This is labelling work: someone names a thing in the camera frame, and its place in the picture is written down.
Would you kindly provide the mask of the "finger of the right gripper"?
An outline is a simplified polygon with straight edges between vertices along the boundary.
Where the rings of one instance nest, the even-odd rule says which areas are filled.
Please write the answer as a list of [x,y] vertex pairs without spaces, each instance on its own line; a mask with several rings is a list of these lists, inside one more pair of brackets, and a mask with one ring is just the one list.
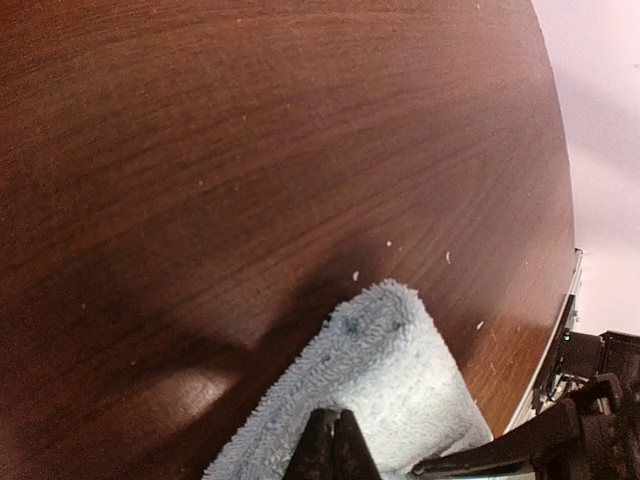
[[424,460],[415,476],[502,476],[539,470],[580,434],[574,401],[561,400],[496,440],[466,451]]

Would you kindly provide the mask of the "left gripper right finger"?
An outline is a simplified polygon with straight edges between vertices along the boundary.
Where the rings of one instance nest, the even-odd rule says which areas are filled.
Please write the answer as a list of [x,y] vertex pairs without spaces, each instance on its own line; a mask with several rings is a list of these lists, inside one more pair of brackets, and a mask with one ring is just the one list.
[[350,410],[343,410],[334,423],[333,461],[335,479],[381,479],[355,415]]

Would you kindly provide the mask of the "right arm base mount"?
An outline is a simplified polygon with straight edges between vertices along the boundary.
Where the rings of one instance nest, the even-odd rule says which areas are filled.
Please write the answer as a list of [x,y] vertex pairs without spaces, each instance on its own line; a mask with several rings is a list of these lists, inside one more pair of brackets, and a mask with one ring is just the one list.
[[600,335],[567,331],[561,338],[551,372],[553,379],[586,380],[613,373],[623,388],[638,394],[639,337],[614,331]]

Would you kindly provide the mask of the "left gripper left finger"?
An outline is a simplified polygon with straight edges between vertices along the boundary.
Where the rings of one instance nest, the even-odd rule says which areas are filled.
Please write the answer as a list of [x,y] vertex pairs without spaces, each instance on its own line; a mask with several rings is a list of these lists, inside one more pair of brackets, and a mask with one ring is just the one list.
[[331,410],[314,410],[285,470],[283,480],[333,478],[333,425]]

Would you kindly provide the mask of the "light blue towel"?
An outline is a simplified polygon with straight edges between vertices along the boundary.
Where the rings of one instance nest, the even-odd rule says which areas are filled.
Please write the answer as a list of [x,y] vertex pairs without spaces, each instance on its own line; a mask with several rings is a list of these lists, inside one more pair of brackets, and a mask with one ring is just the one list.
[[336,307],[205,478],[282,478],[319,408],[354,413],[385,479],[493,439],[418,292],[393,279]]

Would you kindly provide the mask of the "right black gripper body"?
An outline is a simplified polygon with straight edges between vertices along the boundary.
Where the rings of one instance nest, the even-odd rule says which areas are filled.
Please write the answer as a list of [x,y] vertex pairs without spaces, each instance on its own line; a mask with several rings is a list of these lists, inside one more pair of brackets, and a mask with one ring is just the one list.
[[613,373],[595,376],[569,394],[579,435],[570,442],[570,479],[639,477],[639,397]]

